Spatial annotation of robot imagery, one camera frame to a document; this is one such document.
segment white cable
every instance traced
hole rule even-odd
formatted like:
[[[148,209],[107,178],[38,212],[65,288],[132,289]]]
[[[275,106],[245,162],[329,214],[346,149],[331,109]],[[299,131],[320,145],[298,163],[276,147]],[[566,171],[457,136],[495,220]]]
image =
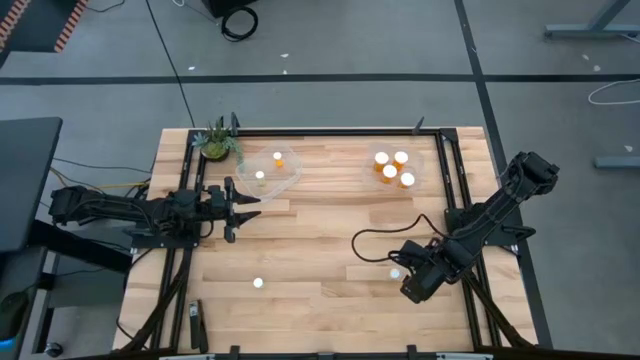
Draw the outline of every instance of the white cable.
[[[623,38],[625,38],[625,39],[627,39],[627,40],[631,40],[631,41],[633,41],[633,42],[637,42],[638,44],[640,44],[640,40],[635,39],[635,38],[632,38],[631,36],[624,35],[624,34],[622,34],[622,35],[620,35],[620,36],[622,36]]]
[[[634,39],[631,36],[624,35],[624,34],[621,34],[620,36],[622,36],[623,38],[625,38],[627,40],[631,40],[631,41],[633,41],[635,43],[640,44],[640,40]],[[589,97],[587,98],[587,100],[589,100],[589,103],[592,104],[592,105],[631,105],[631,104],[640,104],[640,100],[599,102],[599,101],[593,101],[591,99],[593,97],[593,95],[601,92],[602,90],[608,89],[610,87],[622,85],[622,84],[631,84],[631,83],[636,83],[636,82],[640,82],[640,79],[616,81],[616,82],[613,82],[611,84],[607,84],[607,85],[605,85],[603,87],[600,87],[600,88],[594,90],[591,94],[589,94]]]

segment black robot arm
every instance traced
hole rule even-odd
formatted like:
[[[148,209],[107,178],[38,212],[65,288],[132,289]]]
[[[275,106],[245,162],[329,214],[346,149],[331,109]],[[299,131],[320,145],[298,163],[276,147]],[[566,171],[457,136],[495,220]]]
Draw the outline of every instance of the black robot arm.
[[[485,203],[475,204],[460,217],[461,227],[425,247],[407,240],[395,260],[410,269],[401,292],[411,301],[425,301],[444,283],[457,282],[469,270],[506,217],[523,201],[550,192],[558,167],[534,152],[519,153],[509,164],[502,188]]]
[[[259,211],[236,213],[233,204],[250,204],[260,199],[238,193],[230,177],[224,180],[224,191],[218,185],[209,186],[208,200],[200,201],[200,192],[178,190],[165,198],[153,200],[130,199],[107,195],[82,186],[55,190],[49,215],[54,224],[88,219],[114,219],[136,223],[129,230],[134,246],[142,248],[183,248],[196,246],[200,237],[200,223],[225,221],[224,237],[235,241],[233,229],[240,227]]]

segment clear plastic tray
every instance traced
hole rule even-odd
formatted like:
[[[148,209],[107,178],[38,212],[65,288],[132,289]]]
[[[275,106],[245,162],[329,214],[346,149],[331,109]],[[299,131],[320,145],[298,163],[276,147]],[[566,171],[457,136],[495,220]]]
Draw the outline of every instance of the clear plastic tray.
[[[374,170],[374,157],[376,153],[384,152],[389,155],[387,165],[391,165],[396,151],[406,152],[409,155],[409,160],[402,168],[402,171],[399,171],[398,175],[391,180],[391,183],[385,184],[382,182],[382,173]],[[400,176],[407,172],[413,175],[415,182],[411,187],[404,189],[400,187]],[[372,143],[369,145],[367,158],[362,165],[362,181],[371,187],[388,192],[412,193],[420,188],[421,180],[425,177],[424,172],[424,158],[419,152],[390,144]]]
[[[273,153],[282,154],[283,166],[277,167]],[[264,185],[260,185],[256,172],[264,172]],[[247,187],[250,195],[267,202],[295,184],[302,175],[302,162],[298,155],[284,143],[273,143],[247,158],[238,167],[236,174]]]

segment green plant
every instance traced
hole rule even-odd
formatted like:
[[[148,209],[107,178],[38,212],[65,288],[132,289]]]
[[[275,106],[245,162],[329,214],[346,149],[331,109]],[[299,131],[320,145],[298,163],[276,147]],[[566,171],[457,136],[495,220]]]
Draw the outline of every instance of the green plant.
[[[244,152],[238,140],[231,136],[231,130],[222,126],[222,118],[216,122],[216,127],[209,126],[204,133],[198,133],[191,143],[200,148],[202,153],[211,159],[219,159],[227,150],[235,151],[238,163],[243,160]]]

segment wood plank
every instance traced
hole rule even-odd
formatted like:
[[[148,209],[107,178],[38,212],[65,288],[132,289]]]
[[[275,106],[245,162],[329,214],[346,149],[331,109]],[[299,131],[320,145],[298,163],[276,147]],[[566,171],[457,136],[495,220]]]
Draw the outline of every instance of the wood plank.
[[[150,198],[177,189],[187,131],[163,131]],[[497,189],[484,131],[458,128],[458,135],[473,200],[483,201]],[[212,235],[193,254],[187,301],[203,301],[210,352],[226,353],[231,345],[248,353],[401,352],[407,344],[416,344],[419,351],[471,350],[460,284],[445,284],[428,301],[413,304],[399,291],[401,279],[390,277],[391,269],[400,270],[401,278],[405,269],[390,262],[362,262],[351,249],[355,232],[405,227],[420,213],[444,230],[447,203],[433,138],[306,136],[241,142],[250,157],[276,140],[285,141],[300,156],[300,180],[270,202],[237,206],[236,211],[263,213],[236,232],[235,244],[222,239],[224,224],[216,222]],[[363,184],[362,159],[372,142],[422,155],[425,175],[415,193],[386,193]],[[449,148],[447,156],[453,166]],[[198,158],[196,154],[192,159],[189,186]],[[237,181],[231,159],[207,165],[205,184],[222,184],[225,176]],[[236,185],[246,193],[244,184]],[[456,196],[461,204],[458,189]],[[363,234],[356,246],[362,256],[378,258],[407,239],[426,244],[432,236],[434,231],[422,221],[405,233]],[[164,250],[156,249],[131,271],[120,314],[130,332],[145,322],[156,304],[164,256]],[[496,303],[525,338],[535,341],[515,257],[500,249],[485,249],[484,256]],[[176,267],[180,258],[178,251]],[[256,277],[264,279],[263,288],[253,287]],[[479,304],[478,310],[488,344]],[[171,326],[172,314],[170,308],[165,329]],[[193,353],[188,328],[184,317],[179,347]],[[168,344],[168,333],[164,331],[162,345]],[[127,341],[118,332],[114,347]]]

